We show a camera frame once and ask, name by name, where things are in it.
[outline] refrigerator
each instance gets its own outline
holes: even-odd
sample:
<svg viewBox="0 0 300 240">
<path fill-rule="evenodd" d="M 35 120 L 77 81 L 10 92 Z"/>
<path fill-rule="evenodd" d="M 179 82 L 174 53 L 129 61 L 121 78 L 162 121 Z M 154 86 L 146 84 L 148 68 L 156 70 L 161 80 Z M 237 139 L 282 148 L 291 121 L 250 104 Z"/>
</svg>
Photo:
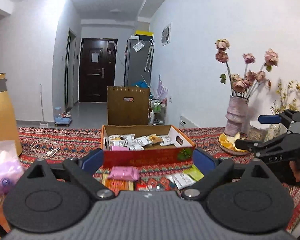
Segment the refrigerator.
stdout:
<svg viewBox="0 0 300 240">
<path fill-rule="evenodd" d="M 138 40 L 132 39 L 128 39 L 127 41 L 126 62 L 124 68 L 125 87 L 130 87 L 138 81 L 143 81 L 142 77 L 150 85 L 152 62 L 150 62 L 150 71 L 149 63 L 146 72 L 145 67 L 151 42 L 143 41 L 145 46 L 141 50 L 136 52 L 133 46 L 136 45 L 138 42 Z"/>
</svg>

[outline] hand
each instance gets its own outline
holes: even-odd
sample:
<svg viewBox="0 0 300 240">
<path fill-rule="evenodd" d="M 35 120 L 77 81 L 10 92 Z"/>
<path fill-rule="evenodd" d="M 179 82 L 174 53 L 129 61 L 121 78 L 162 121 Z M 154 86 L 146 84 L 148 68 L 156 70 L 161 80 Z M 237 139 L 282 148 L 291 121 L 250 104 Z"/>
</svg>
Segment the hand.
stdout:
<svg viewBox="0 0 300 240">
<path fill-rule="evenodd" d="M 298 169 L 297 163 L 295 161 L 290 161 L 290 168 L 293 171 L 293 175 L 296 178 L 296 182 L 300 182 L 300 170 Z"/>
</svg>

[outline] gold bottle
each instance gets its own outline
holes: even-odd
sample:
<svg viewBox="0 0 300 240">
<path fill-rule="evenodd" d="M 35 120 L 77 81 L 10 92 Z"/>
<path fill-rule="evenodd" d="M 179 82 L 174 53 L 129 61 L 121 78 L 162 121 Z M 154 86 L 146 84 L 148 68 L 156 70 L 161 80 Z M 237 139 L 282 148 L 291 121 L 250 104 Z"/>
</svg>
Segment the gold bottle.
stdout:
<svg viewBox="0 0 300 240">
<path fill-rule="evenodd" d="M 0 141 L 15 141 L 17 153 L 20 155 L 22 148 L 13 106 L 7 92 L 6 80 L 6 74 L 0 73 Z"/>
</svg>

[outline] doorway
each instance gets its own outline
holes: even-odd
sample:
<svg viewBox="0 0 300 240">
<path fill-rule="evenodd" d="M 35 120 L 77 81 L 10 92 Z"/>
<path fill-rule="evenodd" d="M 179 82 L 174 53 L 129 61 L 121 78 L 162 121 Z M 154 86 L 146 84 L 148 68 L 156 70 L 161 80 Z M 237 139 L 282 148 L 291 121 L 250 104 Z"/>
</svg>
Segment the doorway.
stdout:
<svg viewBox="0 0 300 240">
<path fill-rule="evenodd" d="M 69 30 L 67 51 L 66 51 L 66 71 L 65 71 L 65 106 L 66 112 L 70 111 L 74 105 L 73 99 L 73 79 L 74 79 L 74 57 L 77 38 Z"/>
<path fill-rule="evenodd" d="M 79 101 L 107 102 L 107 86 L 114 85 L 117 39 L 82 39 Z"/>
</svg>

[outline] white bottle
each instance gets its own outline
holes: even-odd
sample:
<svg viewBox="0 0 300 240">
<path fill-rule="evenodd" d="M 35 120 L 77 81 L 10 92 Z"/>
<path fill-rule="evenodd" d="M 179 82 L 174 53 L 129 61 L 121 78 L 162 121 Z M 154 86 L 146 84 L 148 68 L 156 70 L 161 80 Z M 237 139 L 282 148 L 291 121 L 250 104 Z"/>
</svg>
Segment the white bottle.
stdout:
<svg viewBox="0 0 300 240">
<path fill-rule="evenodd" d="M 154 122 L 154 112 L 152 110 L 152 112 L 150 113 L 150 123 L 152 124 Z"/>
</svg>

